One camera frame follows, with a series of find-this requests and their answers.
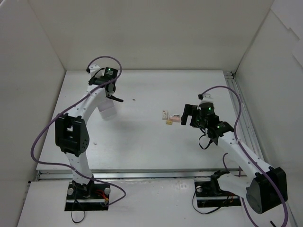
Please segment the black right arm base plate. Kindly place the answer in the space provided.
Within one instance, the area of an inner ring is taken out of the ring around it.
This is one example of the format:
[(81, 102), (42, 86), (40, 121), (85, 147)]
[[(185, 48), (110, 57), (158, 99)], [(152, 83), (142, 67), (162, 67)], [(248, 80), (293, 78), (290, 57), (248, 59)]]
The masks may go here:
[(195, 181), (194, 202), (198, 208), (217, 208), (241, 206), (241, 202), (236, 195), (231, 192), (220, 192), (215, 194), (209, 181)]

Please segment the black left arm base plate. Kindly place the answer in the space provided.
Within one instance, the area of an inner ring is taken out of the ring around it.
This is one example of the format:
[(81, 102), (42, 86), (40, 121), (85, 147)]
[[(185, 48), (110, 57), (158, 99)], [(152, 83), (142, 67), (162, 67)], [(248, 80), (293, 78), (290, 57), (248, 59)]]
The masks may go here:
[(110, 186), (103, 183), (93, 183), (86, 192), (69, 182), (64, 211), (108, 210), (110, 192)]

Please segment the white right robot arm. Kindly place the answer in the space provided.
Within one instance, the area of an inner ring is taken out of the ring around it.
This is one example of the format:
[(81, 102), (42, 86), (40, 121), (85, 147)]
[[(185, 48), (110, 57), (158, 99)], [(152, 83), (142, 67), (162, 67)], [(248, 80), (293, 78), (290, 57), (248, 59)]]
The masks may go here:
[(190, 126), (202, 129), (207, 138), (228, 153), (247, 176), (246, 179), (240, 179), (228, 170), (216, 171), (211, 175), (209, 183), (213, 194), (231, 192), (244, 197), (258, 214), (288, 200), (284, 170), (280, 167), (273, 168), (240, 142), (234, 135), (234, 128), (215, 114), (213, 103), (186, 104), (181, 117), (182, 125), (186, 125), (189, 116)]

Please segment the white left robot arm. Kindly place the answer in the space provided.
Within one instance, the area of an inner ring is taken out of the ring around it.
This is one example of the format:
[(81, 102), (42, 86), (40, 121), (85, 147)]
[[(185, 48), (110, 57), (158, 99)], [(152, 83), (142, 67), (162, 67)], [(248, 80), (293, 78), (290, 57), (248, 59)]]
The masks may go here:
[(85, 199), (93, 196), (95, 192), (93, 173), (86, 155), (89, 146), (87, 122), (95, 109), (98, 109), (104, 120), (116, 115), (114, 101), (123, 102), (122, 99), (113, 96), (116, 83), (109, 83), (105, 87), (99, 86), (115, 79), (117, 75), (118, 70), (113, 68), (95, 68), (88, 81), (87, 91), (83, 95), (85, 100), (55, 121), (55, 143), (67, 156), (70, 166), (74, 168), (73, 187), (78, 188), (78, 194)]

